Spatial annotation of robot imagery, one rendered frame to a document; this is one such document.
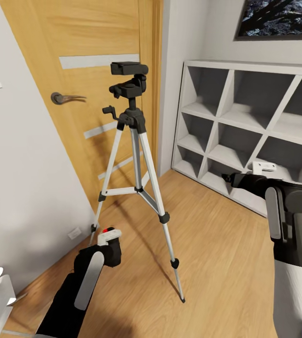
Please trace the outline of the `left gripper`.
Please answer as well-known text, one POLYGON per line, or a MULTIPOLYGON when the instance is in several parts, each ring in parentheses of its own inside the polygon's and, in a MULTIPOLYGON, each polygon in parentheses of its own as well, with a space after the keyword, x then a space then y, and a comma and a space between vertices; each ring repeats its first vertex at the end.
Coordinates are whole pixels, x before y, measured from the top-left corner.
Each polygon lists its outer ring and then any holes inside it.
POLYGON ((109 263, 112 259, 121 257, 121 248, 119 242, 111 245, 104 245, 103 248, 108 252, 108 261, 106 263, 109 263))

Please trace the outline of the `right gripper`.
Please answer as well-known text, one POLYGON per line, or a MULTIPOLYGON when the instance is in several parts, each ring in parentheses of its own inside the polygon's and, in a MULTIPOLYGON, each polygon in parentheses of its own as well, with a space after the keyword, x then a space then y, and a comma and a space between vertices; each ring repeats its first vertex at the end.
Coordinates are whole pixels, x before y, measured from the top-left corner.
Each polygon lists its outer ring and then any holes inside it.
POLYGON ((253 194, 254 192, 254 184, 257 182, 258 179, 267 178, 262 175, 247 175, 242 173, 232 173, 229 174, 222 174, 222 178, 227 182, 231 182, 231 187, 238 188, 238 189, 245 189, 253 194))

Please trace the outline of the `camera tripod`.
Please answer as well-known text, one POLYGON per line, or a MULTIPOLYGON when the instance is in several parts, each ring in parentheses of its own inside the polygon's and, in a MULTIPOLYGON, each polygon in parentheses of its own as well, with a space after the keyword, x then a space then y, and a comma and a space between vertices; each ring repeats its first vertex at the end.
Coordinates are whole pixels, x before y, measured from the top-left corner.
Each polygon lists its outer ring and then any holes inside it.
POLYGON ((112 62, 110 64, 110 67, 112 75, 134 74, 134 78, 124 83, 115 84, 109 87, 109 92, 114 94, 114 98, 118 99, 120 96, 122 96, 129 99, 129 108, 125 109, 125 111, 120 114, 119 118, 116 117, 115 108, 111 105, 107 108, 102 109, 103 114, 112 114, 113 119, 117 120, 118 123, 112 151, 109 157, 108 169, 105 176, 103 190, 100 192, 98 198, 99 206, 97 210, 97 215, 94 224, 91 225, 91 241, 93 240, 94 233, 97 229, 97 222, 99 221, 100 210, 103 201, 106 200, 106 196, 129 193, 136 193, 137 195, 140 195, 147 202, 147 204, 158 214, 160 222, 163 225, 163 230, 171 257, 170 262, 175 271, 181 301, 182 303, 185 303, 186 300, 182 293, 177 271, 179 266, 179 260, 174 257, 167 227, 167 222, 170 220, 170 215, 168 214, 168 212, 165 212, 163 208, 163 201, 161 198, 160 189, 152 160, 152 154, 146 134, 145 117, 143 116, 143 112, 139 108, 136 108, 136 97, 142 96, 142 93, 144 93, 146 90, 146 74, 148 73, 148 67, 147 65, 142 65, 140 62, 132 61, 112 62), (121 139, 121 134, 124 130, 124 125, 129 126, 131 132, 136 187, 108 190, 108 182, 112 171, 115 155, 117 153, 118 145, 121 139), (144 175, 143 179, 141 179, 139 141, 141 143, 144 159, 147 166, 147 172, 144 175), (144 190, 148 180, 151 181, 155 200, 144 190))

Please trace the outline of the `digital camera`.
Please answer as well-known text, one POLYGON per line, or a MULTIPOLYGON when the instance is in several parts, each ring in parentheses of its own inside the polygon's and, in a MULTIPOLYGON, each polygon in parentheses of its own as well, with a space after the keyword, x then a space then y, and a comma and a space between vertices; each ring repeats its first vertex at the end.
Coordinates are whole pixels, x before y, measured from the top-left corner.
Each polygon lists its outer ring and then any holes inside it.
MULTIPOLYGON (((115 229, 115 228, 114 227, 110 227, 108 229, 105 229, 103 232, 105 233, 105 232, 113 230, 113 229, 115 229)), ((110 241, 107 241, 107 243, 109 245, 111 245, 111 244, 117 243, 118 241, 119 241, 119 237, 114 238, 114 239, 112 239, 110 241)), ((121 262, 120 257, 117 257, 115 259, 112 259, 109 263, 106 263, 106 265, 109 266, 109 267, 115 267, 116 265, 119 265, 120 262, 121 262)))

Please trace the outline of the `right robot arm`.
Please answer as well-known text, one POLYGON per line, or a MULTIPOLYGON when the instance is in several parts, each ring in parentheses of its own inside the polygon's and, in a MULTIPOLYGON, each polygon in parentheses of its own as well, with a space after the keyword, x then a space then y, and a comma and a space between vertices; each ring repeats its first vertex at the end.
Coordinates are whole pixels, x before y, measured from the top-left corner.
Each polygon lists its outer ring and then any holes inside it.
POLYGON ((222 178, 265 199, 274 242, 274 327, 278 338, 302 338, 302 183, 262 176, 277 170, 272 162, 253 161, 248 169, 222 178))

